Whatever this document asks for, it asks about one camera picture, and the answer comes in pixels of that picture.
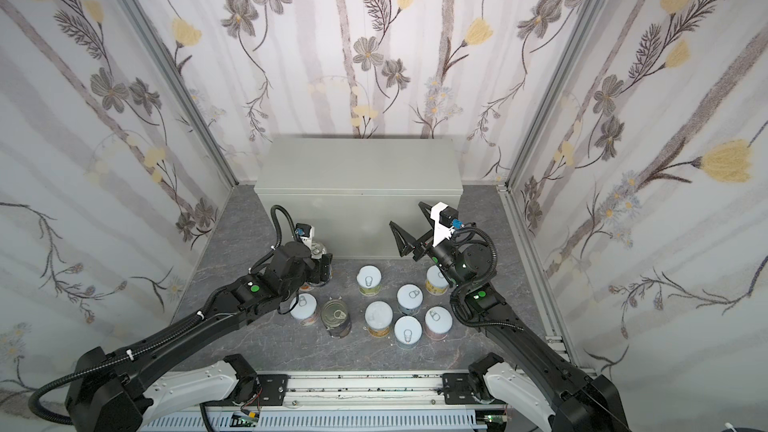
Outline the blue labelled tall can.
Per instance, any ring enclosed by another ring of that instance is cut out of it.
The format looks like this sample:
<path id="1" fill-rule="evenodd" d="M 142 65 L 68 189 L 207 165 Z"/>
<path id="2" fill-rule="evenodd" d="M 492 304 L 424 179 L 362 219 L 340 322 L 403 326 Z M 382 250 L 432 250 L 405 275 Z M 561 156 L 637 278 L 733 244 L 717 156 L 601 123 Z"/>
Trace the blue labelled tall can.
<path id="1" fill-rule="evenodd" d="M 313 243 L 310 251 L 314 268 L 308 275 L 307 283 L 312 287 L 323 287 L 332 277 L 333 255 L 329 254 L 327 248 L 320 242 Z"/>

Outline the dark labelled tall can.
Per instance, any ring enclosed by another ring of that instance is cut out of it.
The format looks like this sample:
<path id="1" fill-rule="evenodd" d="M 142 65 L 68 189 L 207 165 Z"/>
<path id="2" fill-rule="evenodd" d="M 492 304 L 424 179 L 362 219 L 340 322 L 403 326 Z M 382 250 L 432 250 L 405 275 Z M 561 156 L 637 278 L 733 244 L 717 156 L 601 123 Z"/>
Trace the dark labelled tall can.
<path id="1" fill-rule="evenodd" d="M 351 331 L 351 317 L 347 305 L 340 299 L 326 302 L 321 309 L 321 320 L 333 338 L 344 338 Z"/>

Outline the white lid yellow-orange can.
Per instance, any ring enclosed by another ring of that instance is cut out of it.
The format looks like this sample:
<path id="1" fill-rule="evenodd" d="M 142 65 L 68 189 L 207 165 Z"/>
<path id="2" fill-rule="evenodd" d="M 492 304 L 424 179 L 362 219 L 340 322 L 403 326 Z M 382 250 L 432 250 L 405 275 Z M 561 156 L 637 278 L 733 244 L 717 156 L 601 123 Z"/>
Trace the white lid yellow-orange can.
<path id="1" fill-rule="evenodd" d="M 365 323 L 368 332 L 377 338 L 386 337 L 391 330 L 393 310 L 384 301 L 374 301 L 365 310 Z"/>

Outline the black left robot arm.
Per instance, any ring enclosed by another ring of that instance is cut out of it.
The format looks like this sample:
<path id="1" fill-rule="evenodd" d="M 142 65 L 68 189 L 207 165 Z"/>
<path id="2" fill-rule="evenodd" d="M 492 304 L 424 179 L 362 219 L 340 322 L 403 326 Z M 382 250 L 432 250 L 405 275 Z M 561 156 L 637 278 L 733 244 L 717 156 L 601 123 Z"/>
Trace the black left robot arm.
<path id="1" fill-rule="evenodd" d="M 149 388 L 185 359 L 279 309 L 306 283 L 330 278 L 333 255 L 314 258 L 301 242 L 272 252 L 255 271 L 215 289 L 199 309 L 129 346 L 100 347 L 77 361 L 65 408 L 78 431 L 136 431 L 152 405 Z"/>

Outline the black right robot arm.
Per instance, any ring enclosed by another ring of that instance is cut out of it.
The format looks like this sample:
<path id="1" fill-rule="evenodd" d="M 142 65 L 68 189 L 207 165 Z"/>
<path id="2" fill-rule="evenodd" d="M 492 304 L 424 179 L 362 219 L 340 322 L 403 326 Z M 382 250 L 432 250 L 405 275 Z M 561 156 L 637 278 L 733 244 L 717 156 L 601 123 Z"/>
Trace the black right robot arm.
<path id="1" fill-rule="evenodd" d="M 493 286 L 498 250 L 490 235 L 474 223 L 461 222 L 457 210 L 442 202 L 418 207 L 430 226 L 422 236 L 389 224 L 399 254 L 416 261 L 429 258 L 452 289 L 454 318 L 502 350 L 470 367 L 476 399 L 502 401 L 541 431 L 628 430 L 617 387 L 559 355 Z"/>

